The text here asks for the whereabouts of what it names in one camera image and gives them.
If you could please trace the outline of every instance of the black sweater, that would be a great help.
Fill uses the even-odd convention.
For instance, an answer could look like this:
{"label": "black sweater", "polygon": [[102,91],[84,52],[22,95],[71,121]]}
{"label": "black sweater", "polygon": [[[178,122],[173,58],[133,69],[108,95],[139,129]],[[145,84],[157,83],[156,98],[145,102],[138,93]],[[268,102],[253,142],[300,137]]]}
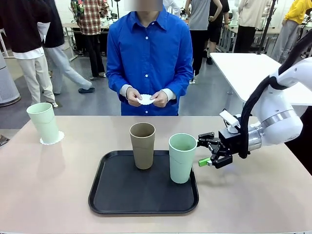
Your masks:
{"label": "black sweater", "polygon": [[0,0],[0,29],[15,53],[41,47],[37,23],[50,22],[50,8],[43,0]]}
{"label": "black sweater", "polygon": [[54,0],[44,0],[44,1],[51,8],[51,23],[47,37],[45,39],[44,47],[47,48],[58,47],[65,43],[63,27],[59,18],[59,13]]}

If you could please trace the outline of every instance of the tray rim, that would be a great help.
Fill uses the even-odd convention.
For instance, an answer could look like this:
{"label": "tray rim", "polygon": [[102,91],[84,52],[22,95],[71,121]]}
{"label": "tray rim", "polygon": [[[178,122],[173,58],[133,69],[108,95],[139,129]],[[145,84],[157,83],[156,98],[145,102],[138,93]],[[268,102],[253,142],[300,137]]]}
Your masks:
{"label": "tray rim", "polygon": [[[192,185],[192,189],[193,189],[193,195],[194,195],[194,203],[192,204],[192,206],[185,210],[185,211],[178,211],[178,212],[102,212],[100,210],[98,210],[95,205],[94,205],[94,195],[96,194],[96,191],[98,189],[98,182],[100,179],[100,176],[98,176],[99,172],[102,171],[105,163],[102,163],[103,160],[105,160],[106,158],[110,158],[112,156],[117,156],[118,154],[129,154],[128,152],[133,152],[132,150],[115,150],[115,151],[111,151],[108,152],[107,154],[105,154],[98,165],[97,168],[97,172],[95,174],[95,178],[94,181],[92,183],[92,187],[89,193],[89,197],[88,197],[88,204],[90,209],[100,215],[143,215],[143,214],[154,214],[154,215],[160,215],[160,214],[186,214],[188,212],[191,212],[192,210],[194,210],[196,208],[196,206],[198,205],[199,202],[199,193],[198,193],[198,188],[197,188],[197,183],[196,183],[196,178],[195,178],[195,174],[194,174],[194,170],[193,170],[193,166],[191,169],[191,173],[190,173],[190,178],[191,181],[193,180],[194,183],[191,183]],[[154,156],[157,155],[164,155],[164,154],[169,154],[168,150],[154,150]]]}

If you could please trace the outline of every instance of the backpack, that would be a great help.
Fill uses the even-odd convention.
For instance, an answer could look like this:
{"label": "backpack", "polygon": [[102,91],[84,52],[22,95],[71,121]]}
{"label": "backpack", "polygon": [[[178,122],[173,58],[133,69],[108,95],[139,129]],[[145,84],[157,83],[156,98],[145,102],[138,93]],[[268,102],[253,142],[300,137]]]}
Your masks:
{"label": "backpack", "polygon": [[84,13],[84,6],[83,6],[84,0],[71,0],[70,5],[73,10],[74,19],[78,23],[79,18]]}

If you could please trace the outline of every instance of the hand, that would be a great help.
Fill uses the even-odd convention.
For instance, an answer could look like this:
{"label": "hand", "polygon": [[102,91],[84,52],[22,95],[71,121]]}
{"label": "hand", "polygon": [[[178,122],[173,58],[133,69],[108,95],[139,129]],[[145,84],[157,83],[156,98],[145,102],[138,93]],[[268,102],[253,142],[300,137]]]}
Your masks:
{"label": "hand", "polygon": [[215,17],[213,17],[213,16],[209,16],[209,21],[210,21],[210,22],[215,21],[215,19],[216,19]]}
{"label": "hand", "polygon": [[166,95],[166,93],[164,91],[159,91],[157,93],[155,93],[152,97],[151,100],[155,99],[155,101],[153,102],[153,104],[156,107],[160,107],[163,108],[167,105],[168,103],[168,97]]}
{"label": "hand", "polygon": [[127,89],[127,99],[130,105],[139,107],[141,104],[137,101],[137,98],[142,100],[141,94],[138,92],[138,90],[129,87]]}

